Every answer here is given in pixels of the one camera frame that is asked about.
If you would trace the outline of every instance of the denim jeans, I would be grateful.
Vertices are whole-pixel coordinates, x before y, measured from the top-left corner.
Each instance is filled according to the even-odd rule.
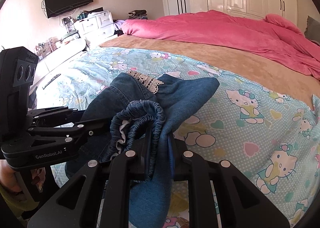
[[[141,79],[120,73],[110,87],[103,90],[90,103],[82,118],[90,120],[116,116],[112,121],[115,128],[110,126],[112,137],[110,132],[107,132],[103,136],[89,138],[80,148],[79,158],[66,164],[66,174],[71,176],[90,159],[106,161],[117,151],[118,126],[130,115],[133,117],[138,115],[141,118],[149,115],[147,120],[153,121],[154,126],[161,125],[158,141],[156,141],[157,134],[153,135],[155,139],[152,140],[155,149],[152,155],[155,158],[153,177],[149,181],[138,183],[130,190],[129,220],[138,228],[161,228],[169,210],[172,181],[167,134],[175,131],[183,121],[195,114],[219,86],[216,78],[180,80],[164,74],[159,80],[162,84],[158,84],[156,89],[150,89],[141,82]],[[157,104],[163,110],[165,121],[161,116],[161,110],[156,109]],[[128,149],[132,141],[131,137],[128,137],[123,149]]]

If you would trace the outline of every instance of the gray pillow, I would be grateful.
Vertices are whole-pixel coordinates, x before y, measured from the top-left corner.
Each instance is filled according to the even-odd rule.
[[[308,16],[307,28],[304,35],[307,39],[320,43],[320,23]]]

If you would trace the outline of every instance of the hello kitty print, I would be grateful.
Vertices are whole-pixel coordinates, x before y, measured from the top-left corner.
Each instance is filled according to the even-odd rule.
[[[129,70],[152,78],[164,74],[183,80],[215,77],[220,86],[214,96],[178,126],[174,136],[206,160],[232,162],[288,218],[291,227],[312,205],[320,187],[320,101],[316,96],[310,108],[290,94],[223,67],[163,51],[113,47],[97,48],[71,61],[59,78],[44,90],[38,88],[38,107],[84,110],[116,76]],[[188,187],[174,182],[172,191],[188,200]],[[174,205],[179,211],[168,216],[166,227],[188,227],[188,207],[184,203],[182,207],[181,201]]]

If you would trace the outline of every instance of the pink comforter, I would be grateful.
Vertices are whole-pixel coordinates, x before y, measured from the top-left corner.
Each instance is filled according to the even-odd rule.
[[[146,39],[204,43],[248,51],[320,80],[320,47],[290,21],[269,14],[256,21],[218,11],[126,20],[124,34]]]

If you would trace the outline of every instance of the lace trim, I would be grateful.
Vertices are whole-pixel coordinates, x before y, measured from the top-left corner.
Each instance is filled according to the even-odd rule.
[[[127,74],[139,80],[139,82],[143,84],[146,88],[148,88],[148,90],[153,94],[158,92],[158,85],[164,84],[160,80],[157,80],[147,75],[143,75],[134,70],[129,70]]]

